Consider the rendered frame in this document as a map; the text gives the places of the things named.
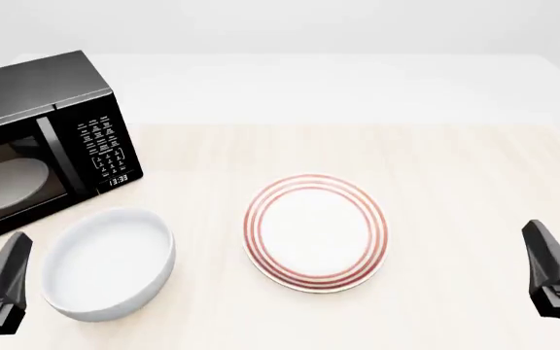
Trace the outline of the white plate with red rings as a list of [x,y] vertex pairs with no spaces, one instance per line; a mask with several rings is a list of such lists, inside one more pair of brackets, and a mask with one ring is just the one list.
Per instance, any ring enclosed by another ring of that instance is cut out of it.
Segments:
[[376,200],[327,174],[299,174],[265,186],[251,200],[242,226],[252,264],[273,282],[309,294],[363,284],[390,250],[390,231]]

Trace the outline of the white microwave turntable plate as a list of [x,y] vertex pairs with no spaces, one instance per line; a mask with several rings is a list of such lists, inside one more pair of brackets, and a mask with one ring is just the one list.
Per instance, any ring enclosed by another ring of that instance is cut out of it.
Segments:
[[0,209],[21,203],[38,192],[50,175],[39,159],[15,158],[0,162]]

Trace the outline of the white bowl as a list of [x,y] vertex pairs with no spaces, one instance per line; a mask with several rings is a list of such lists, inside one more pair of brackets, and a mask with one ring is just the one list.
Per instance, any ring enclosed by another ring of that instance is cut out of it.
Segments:
[[174,235],[158,214],[108,209],[77,221],[58,236],[44,259],[42,295],[72,320],[118,320],[158,295],[175,260]]

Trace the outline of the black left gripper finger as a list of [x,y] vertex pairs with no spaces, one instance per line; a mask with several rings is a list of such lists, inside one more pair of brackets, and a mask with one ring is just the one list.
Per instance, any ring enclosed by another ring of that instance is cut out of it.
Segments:
[[26,309],[25,280],[33,241],[15,232],[0,250],[0,300]]

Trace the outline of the black microwave oven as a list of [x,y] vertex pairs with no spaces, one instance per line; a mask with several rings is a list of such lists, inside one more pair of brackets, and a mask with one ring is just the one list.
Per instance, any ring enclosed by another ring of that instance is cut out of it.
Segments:
[[0,162],[34,158],[47,183],[0,209],[0,235],[143,176],[116,95],[83,52],[0,67]]

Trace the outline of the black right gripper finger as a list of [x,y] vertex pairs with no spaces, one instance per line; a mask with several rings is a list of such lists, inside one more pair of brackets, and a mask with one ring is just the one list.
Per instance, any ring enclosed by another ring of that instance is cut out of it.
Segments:
[[560,244],[539,220],[531,220],[522,229],[530,270],[529,294],[544,282],[560,279]]

